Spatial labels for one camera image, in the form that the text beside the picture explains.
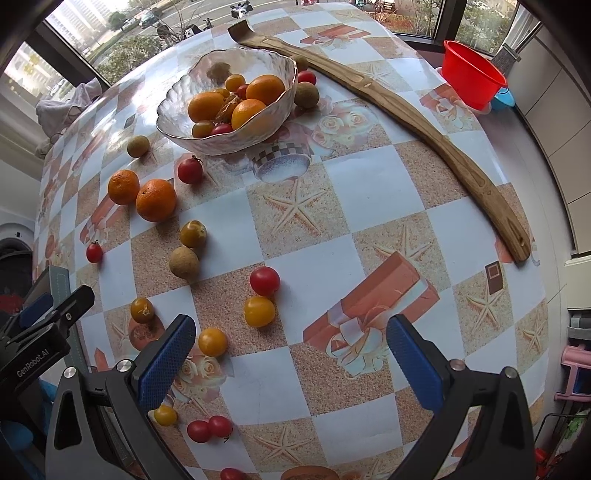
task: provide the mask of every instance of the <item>pink plastic stool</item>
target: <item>pink plastic stool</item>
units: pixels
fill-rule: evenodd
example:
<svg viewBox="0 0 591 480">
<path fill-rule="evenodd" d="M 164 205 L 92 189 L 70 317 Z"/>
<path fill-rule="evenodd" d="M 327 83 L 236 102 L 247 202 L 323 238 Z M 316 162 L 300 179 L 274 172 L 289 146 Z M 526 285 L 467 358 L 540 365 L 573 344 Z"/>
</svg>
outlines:
<svg viewBox="0 0 591 480">
<path fill-rule="evenodd" d="M 554 400 L 591 402 L 591 394 L 575 392 L 580 386 L 577 384 L 579 369 L 591 370 L 591 352 L 585 350 L 585 345 L 582 343 L 579 346 L 567 345 L 562 352 L 561 363 L 565 367 L 570 367 L 569 381 L 566 384 L 566 391 L 556 392 Z"/>
</svg>

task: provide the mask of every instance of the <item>red cherry tomato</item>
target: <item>red cherry tomato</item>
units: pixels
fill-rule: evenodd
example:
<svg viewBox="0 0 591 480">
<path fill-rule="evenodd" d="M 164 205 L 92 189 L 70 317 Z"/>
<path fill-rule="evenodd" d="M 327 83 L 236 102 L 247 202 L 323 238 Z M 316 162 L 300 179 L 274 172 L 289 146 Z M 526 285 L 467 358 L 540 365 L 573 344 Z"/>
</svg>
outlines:
<svg viewBox="0 0 591 480">
<path fill-rule="evenodd" d="M 103 249 L 100 247 L 97 240 L 86 247 L 86 258 L 90 263 L 98 263 L 103 258 Z"/>
<path fill-rule="evenodd" d="M 232 422 L 221 415 L 214 415 L 209 419 L 209 431 L 220 438 L 228 438 L 232 433 Z"/>
<path fill-rule="evenodd" d="M 212 135 L 228 134 L 233 131 L 234 131 L 234 129 L 232 128 L 232 126 L 230 124 L 219 124 L 213 128 Z"/>
<path fill-rule="evenodd" d="M 310 82 L 312 85 L 316 85 L 316 75 L 314 75 L 310 70 L 303 70 L 297 74 L 297 81 L 298 83 Z"/>
<path fill-rule="evenodd" d="M 251 273 L 251 287 L 262 297 L 273 295 L 280 285 L 279 274 L 271 267 L 259 267 Z"/>
<path fill-rule="evenodd" d="M 194 420 L 187 425 L 187 435 L 197 443 L 205 443 L 212 437 L 209 425 L 203 420 Z"/>
<path fill-rule="evenodd" d="M 248 88 L 248 84 L 245 83 L 244 85 L 240 85 L 238 90 L 236 90 L 236 95 L 238 95 L 242 100 L 246 100 L 246 89 Z"/>
<path fill-rule="evenodd" d="M 178 179 L 183 183 L 193 185 L 199 183 L 203 178 L 203 165 L 195 155 L 185 158 L 177 169 Z"/>
<path fill-rule="evenodd" d="M 235 468 L 225 468 L 220 472 L 220 480 L 243 480 L 244 473 Z"/>
</svg>

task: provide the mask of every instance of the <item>table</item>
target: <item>table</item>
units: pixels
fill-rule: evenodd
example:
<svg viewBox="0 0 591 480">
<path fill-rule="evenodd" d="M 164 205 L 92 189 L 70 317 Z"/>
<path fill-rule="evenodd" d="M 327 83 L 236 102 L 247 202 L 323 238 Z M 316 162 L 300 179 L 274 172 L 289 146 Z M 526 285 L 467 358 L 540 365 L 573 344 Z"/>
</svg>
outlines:
<svg viewBox="0 0 591 480">
<path fill-rule="evenodd" d="M 249 22 L 399 93 L 478 163 L 527 226 L 473 113 L 419 54 L 364 12 L 323 3 Z M 392 311 L 403 311 L 447 358 L 483 371 L 516 367 L 535 424 L 548 362 L 535 243 L 524 265 L 513 264 L 444 162 L 377 108 L 319 75 L 319 110 L 294 111 L 258 146 L 254 167 L 240 155 L 208 158 L 202 185 L 178 181 L 175 165 L 188 153 L 156 131 L 155 110 L 201 55 L 234 45 L 225 28 L 127 75 L 47 156 L 35 270 L 60 265 L 73 287 L 94 289 L 96 303 L 79 322 L 89 363 L 101 370 L 134 358 L 179 313 L 198 330 L 226 332 L 223 358 L 196 346 L 176 378 L 166 402 L 180 424 L 157 426 L 202 480 L 217 480 L 225 467 L 278 480 L 296 465 L 327 465 L 348 480 L 386 478 L 430 419 L 385 344 L 384 318 Z M 139 134 L 152 150 L 130 162 L 126 142 Z M 106 197 L 111 174 L 128 164 L 142 182 L 174 179 L 172 219 L 155 225 Z M 209 238 L 200 278 L 188 285 L 169 272 L 167 258 L 192 219 L 206 225 Z M 100 266 L 85 258 L 94 239 L 105 251 Z M 282 287 L 274 299 L 278 318 L 256 330 L 242 306 L 253 294 L 249 274 L 263 264 L 279 272 Z M 140 296 L 161 320 L 151 329 L 130 321 L 129 304 Z M 232 419 L 230 439 L 192 442 L 184 425 L 214 414 Z M 468 415 L 443 471 L 455 468 L 477 415 Z"/>
</svg>

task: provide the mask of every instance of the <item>bowl rim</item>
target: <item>bowl rim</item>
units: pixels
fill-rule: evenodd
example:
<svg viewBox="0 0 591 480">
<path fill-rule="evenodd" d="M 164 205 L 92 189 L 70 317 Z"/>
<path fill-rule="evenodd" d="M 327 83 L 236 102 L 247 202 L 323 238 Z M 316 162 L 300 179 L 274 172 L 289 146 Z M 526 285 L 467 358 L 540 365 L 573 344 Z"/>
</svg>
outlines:
<svg viewBox="0 0 591 480">
<path fill-rule="evenodd" d="M 206 55 L 209 55 L 210 53 L 214 53 L 217 51 L 228 51 L 228 50 L 245 50 L 245 51 L 252 51 L 252 50 L 259 50 L 259 51 L 264 51 L 265 53 L 268 53 L 272 56 L 278 56 L 278 57 L 283 57 L 285 59 L 289 59 L 291 60 L 292 64 L 293 64 L 293 68 L 294 68 L 294 75 L 291 79 L 291 86 L 286 88 L 285 91 L 279 95 L 279 98 L 277 100 L 275 100 L 275 102 L 278 102 L 279 100 L 281 100 L 289 90 L 291 90 L 292 88 L 294 88 L 297 85 L 297 64 L 296 61 L 294 59 L 292 59 L 291 57 L 287 57 L 286 55 L 282 55 L 280 53 L 277 53 L 276 51 L 272 51 L 272 50 L 267 50 L 266 48 L 246 48 L 246 47 L 242 47 L 240 45 L 237 45 L 236 47 L 232 47 L 232 48 L 216 48 L 215 50 L 211 50 L 208 51 L 206 54 L 202 55 L 201 58 L 199 58 L 199 60 L 197 61 L 197 63 L 195 65 L 193 65 L 188 71 L 187 73 L 185 73 L 184 75 L 181 76 L 181 78 L 179 78 L 176 82 L 174 82 L 167 90 L 166 92 L 166 98 L 164 100 L 162 100 L 159 104 L 158 107 L 156 108 L 156 113 L 157 113 L 157 117 L 156 117 L 156 129 L 163 134 L 165 137 L 170 137 L 170 138 L 175 138 L 178 140 L 196 140 L 196 141 L 203 141 L 203 140 L 209 140 L 213 137 L 221 137 L 222 135 L 230 135 L 233 134 L 234 132 L 238 132 L 242 127 L 244 127 L 245 125 L 247 125 L 248 123 L 250 123 L 250 121 L 255 118 L 257 115 L 259 115 L 261 112 L 263 112 L 265 109 L 261 110 L 260 112 L 255 113 L 252 117 L 250 117 L 246 122 L 244 122 L 239 128 L 237 128 L 236 130 L 232 130 L 231 132 L 227 132 L 227 133 L 223 133 L 223 134 L 215 134 L 215 135 L 209 135 L 208 137 L 205 138 L 195 138 L 195 137 L 178 137 L 176 135 L 173 134 L 169 134 L 167 132 L 165 132 L 164 130 L 162 130 L 160 128 L 159 125 L 159 120 L 160 120 L 160 116 L 162 115 L 160 113 L 160 108 L 162 107 L 162 104 L 164 102 L 166 102 L 167 100 L 169 100 L 168 94 L 174 89 L 174 87 L 178 84 L 180 84 L 183 79 L 187 76 L 189 76 L 189 74 L 197 67 L 197 65 L 199 65 L 199 63 L 205 58 Z"/>
</svg>

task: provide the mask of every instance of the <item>blue object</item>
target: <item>blue object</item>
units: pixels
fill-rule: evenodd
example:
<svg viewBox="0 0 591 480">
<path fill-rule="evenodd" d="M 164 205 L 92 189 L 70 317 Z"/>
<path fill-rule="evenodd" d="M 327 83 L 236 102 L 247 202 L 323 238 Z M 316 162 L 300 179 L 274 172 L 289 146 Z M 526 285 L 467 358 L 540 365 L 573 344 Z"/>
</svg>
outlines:
<svg viewBox="0 0 591 480">
<path fill-rule="evenodd" d="M 158 408 L 195 343 L 195 322 L 185 316 L 181 325 L 155 355 L 138 380 L 138 405 L 147 414 Z"/>
<path fill-rule="evenodd" d="M 501 87 L 491 100 L 493 110 L 503 110 L 503 108 L 512 108 L 515 106 L 515 99 L 507 87 Z"/>
<path fill-rule="evenodd" d="M 41 294 L 19 314 L 19 326 L 23 330 L 29 328 L 51 307 L 53 307 L 53 297 L 51 294 L 48 292 Z"/>
<path fill-rule="evenodd" d="M 388 322 L 386 341 L 421 406 L 437 413 L 443 406 L 443 381 L 396 317 Z"/>
</svg>

